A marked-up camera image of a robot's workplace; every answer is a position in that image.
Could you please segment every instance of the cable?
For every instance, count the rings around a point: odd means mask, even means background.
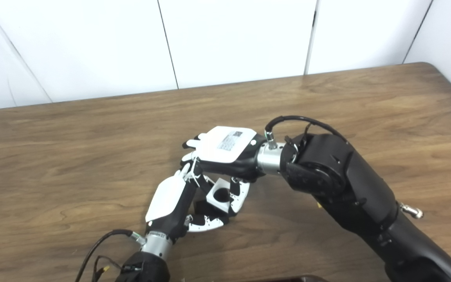
[[[345,139],[345,137],[342,134],[340,134],[337,130],[335,130],[333,127],[327,125],[326,123],[322,123],[319,120],[316,120],[316,119],[313,119],[310,117],[305,117],[305,116],[278,116],[278,117],[274,118],[273,120],[269,121],[269,123],[267,123],[267,125],[265,126],[265,132],[272,132],[272,128],[274,127],[274,125],[277,125],[278,123],[282,123],[285,120],[301,120],[301,121],[306,121],[312,125],[318,125],[319,127],[323,128],[324,130],[331,132],[331,134],[344,139],[344,141],[346,141],[346,143],[347,143],[347,139]]]
[[[118,234],[124,234],[124,235],[130,237],[132,233],[133,233],[133,231],[128,230],[128,229],[115,229],[115,230],[112,230],[111,232],[106,233],[104,236],[102,236],[95,244],[93,244],[93,247],[90,249],[90,251],[86,255],[85,260],[83,260],[83,264],[81,264],[81,267],[79,268],[79,271],[78,271],[78,275],[76,277],[76,280],[74,280],[74,282],[79,282],[79,280],[81,280],[81,276],[83,275],[83,272],[85,271],[86,264],[88,264],[90,257],[93,255],[93,252],[98,248],[98,246],[103,241],[105,241],[105,239],[109,238],[110,236],[118,235]]]
[[[99,255],[97,256],[97,258],[95,259],[95,263],[93,264],[93,274],[92,274],[92,282],[97,282],[100,279],[100,276],[107,271],[107,269],[109,268],[100,268],[97,271],[97,265],[99,262],[99,259],[107,259],[115,268],[118,268],[119,270],[121,270],[121,266],[116,263],[116,261],[114,261],[113,259],[111,259],[110,257],[106,257],[105,255]]]

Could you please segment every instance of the robotic arm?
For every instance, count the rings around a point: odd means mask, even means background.
[[[308,123],[303,134],[277,143],[273,127],[285,120]],[[310,134],[317,125],[331,134]],[[329,125],[302,116],[280,116],[253,130],[215,127],[184,147],[196,150],[206,172],[254,182],[266,174],[280,175],[295,191],[309,193],[344,229],[360,236],[385,262],[393,282],[451,282],[451,257],[404,215],[422,212],[397,202],[392,190],[361,155]]]
[[[278,143],[272,129],[285,120],[308,125],[303,134]],[[330,134],[308,133],[311,125]],[[385,262],[392,282],[451,282],[451,257],[404,214],[421,218],[422,211],[398,202],[383,179],[329,125],[302,116],[280,116],[266,125],[264,136],[249,128],[215,127],[183,146],[195,150],[182,158],[181,170],[158,186],[145,218],[145,236],[130,230],[108,233],[125,234],[141,246],[120,267],[116,282],[168,282],[165,261],[177,239],[227,224],[243,205],[249,184],[267,174],[279,175],[295,191],[311,194],[342,228],[360,236]],[[204,173],[229,175],[231,181],[214,182]],[[199,193],[203,199],[195,202],[195,214],[189,215]],[[90,250],[76,282],[107,237]],[[92,281],[100,274],[94,268]]]

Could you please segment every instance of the metal clip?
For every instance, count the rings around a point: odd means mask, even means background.
[[[420,209],[410,207],[409,205],[405,205],[401,202],[399,202],[399,208],[402,212],[410,214],[415,219],[424,217],[424,212],[422,212]]]

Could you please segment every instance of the barcode label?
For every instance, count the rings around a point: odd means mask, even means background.
[[[240,138],[241,134],[243,132],[241,131],[231,131],[229,134],[220,142],[218,145],[218,149],[231,151],[234,148],[234,145],[236,144],[236,141]]]

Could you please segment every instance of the wooden table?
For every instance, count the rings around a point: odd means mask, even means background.
[[[0,109],[0,281],[72,281],[105,232],[143,232],[184,141],[215,125],[262,132],[282,114],[340,130],[399,200],[424,210],[415,224],[451,255],[451,84],[409,64]],[[304,127],[284,123],[276,134]],[[113,238],[98,253],[123,262],[134,250]],[[252,186],[228,226],[179,240],[169,267],[172,281],[187,282],[387,281],[357,236],[273,176]]]

